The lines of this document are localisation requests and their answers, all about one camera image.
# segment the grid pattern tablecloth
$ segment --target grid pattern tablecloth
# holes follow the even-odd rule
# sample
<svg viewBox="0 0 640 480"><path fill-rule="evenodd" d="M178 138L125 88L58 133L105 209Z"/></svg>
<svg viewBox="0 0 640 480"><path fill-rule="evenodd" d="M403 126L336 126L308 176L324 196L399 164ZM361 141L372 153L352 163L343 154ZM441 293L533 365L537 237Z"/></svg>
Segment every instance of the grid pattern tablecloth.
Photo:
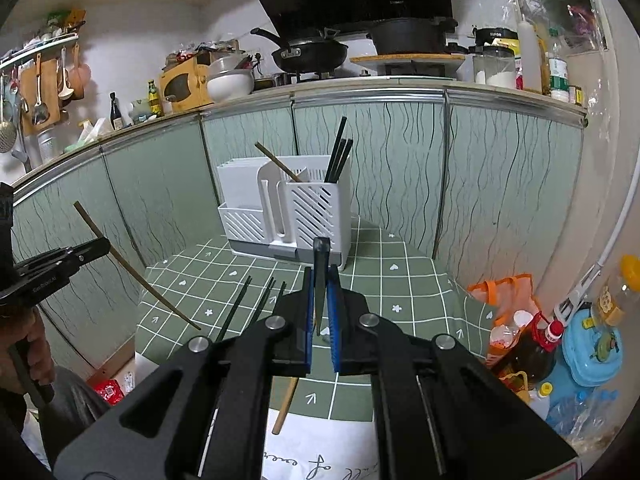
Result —
<svg viewBox="0 0 640 480"><path fill-rule="evenodd" d="M493 321L490 307L471 298L438 263L393 233L354 218L351 240L350 257L340 274L343 287L363 294L370 311L397 323L406 333L426 339L449 333L482 358ZM162 364L195 335L215 338L250 275L252 283L225 337L236 336L247 326L270 277L276 285L260 317L270 315L283 280L287 292L302 288L303 269L297 264L234 256L223 235L158 262L148 268L146 278L203 331L168 312L145 291L140 299L136 351ZM324 332L327 324L325 317ZM313 345L311 374L300 379L290 412L371 421L369 376L335 374L328 337L314 334ZM274 378L272 408L280 408L288 382L289 378Z"/></svg>

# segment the glass jar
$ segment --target glass jar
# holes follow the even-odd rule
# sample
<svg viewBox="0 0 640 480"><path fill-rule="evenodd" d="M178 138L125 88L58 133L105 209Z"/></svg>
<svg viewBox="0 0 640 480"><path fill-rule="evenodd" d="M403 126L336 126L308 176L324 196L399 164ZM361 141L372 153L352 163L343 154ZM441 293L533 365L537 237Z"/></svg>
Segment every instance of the glass jar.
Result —
<svg viewBox="0 0 640 480"><path fill-rule="evenodd" d="M482 57L487 85L516 88L516 60L513 50L498 45L484 46Z"/></svg>
<svg viewBox="0 0 640 480"><path fill-rule="evenodd" d="M472 58L474 64L474 81L478 84L485 84L484 78L484 58L482 57L482 47L473 47L474 56Z"/></svg>
<svg viewBox="0 0 640 480"><path fill-rule="evenodd" d="M591 317L600 331L617 326L625 311L640 301L640 259L625 254L619 272L612 274L591 305Z"/></svg>

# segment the wavy line pattern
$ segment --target wavy line pattern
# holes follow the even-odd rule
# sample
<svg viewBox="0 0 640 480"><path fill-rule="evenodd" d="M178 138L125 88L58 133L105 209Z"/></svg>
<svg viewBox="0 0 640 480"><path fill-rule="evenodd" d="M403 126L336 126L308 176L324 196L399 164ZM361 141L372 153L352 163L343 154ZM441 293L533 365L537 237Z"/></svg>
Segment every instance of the wavy line pattern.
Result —
<svg viewBox="0 0 640 480"><path fill-rule="evenodd" d="M149 265L220 232L197 124L177 125L105 158L124 218Z"/></svg>
<svg viewBox="0 0 640 480"><path fill-rule="evenodd" d="M542 278L569 209L579 128L452 107L438 260L463 286L530 272Z"/></svg>
<svg viewBox="0 0 640 480"><path fill-rule="evenodd" d="M203 125L220 200L222 186L216 168L232 158L262 156L254 146L256 141L275 155L295 155L289 108L222 117Z"/></svg>
<svg viewBox="0 0 640 480"><path fill-rule="evenodd" d="M331 153L340 118L353 138L351 210L431 254L442 178L442 106L294 107L301 155Z"/></svg>
<svg viewBox="0 0 640 480"><path fill-rule="evenodd" d="M16 259L94 238L73 207L76 200L125 257L144 271L131 247L101 160L63 175L15 207ZM43 302L43 307L84 357L99 367L134 333L137 304L137 284L105 256L82 267L69 285ZM49 343L56 362L82 376L91 373L61 337L52 334Z"/></svg>

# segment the black pot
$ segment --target black pot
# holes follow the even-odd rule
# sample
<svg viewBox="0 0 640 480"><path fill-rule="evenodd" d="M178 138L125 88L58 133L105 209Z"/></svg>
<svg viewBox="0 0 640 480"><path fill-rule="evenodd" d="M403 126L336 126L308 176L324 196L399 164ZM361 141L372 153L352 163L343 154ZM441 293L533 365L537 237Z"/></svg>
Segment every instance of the black pot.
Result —
<svg viewBox="0 0 640 480"><path fill-rule="evenodd" d="M251 34L267 38L280 47L271 56L279 69L290 74L332 72L347 58L348 47L331 38L318 37L289 43L262 28L254 28Z"/></svg>
<svg viewBox="0 0 640 480"><path fill-rule="evenodd" d="M446 32L454 32L458 22L438 22L425 18L393 18L375 23L369 34L379 56L386 54L442 54Z"/></svg>

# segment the frying pan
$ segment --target frying pan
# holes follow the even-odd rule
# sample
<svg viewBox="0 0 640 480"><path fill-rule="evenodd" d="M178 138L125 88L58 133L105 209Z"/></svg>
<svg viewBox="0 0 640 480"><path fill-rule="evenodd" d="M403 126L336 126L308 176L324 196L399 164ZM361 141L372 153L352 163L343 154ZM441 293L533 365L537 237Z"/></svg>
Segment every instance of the frying pan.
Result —
<svg viewBox="0 0 640 480"><path fill-rule="evenodd" d="M251 34L280 47L271 57L279 69L290 74L332 72L347 58L348 47L326 36L289 42L263 28L254 28Z"/></svg>

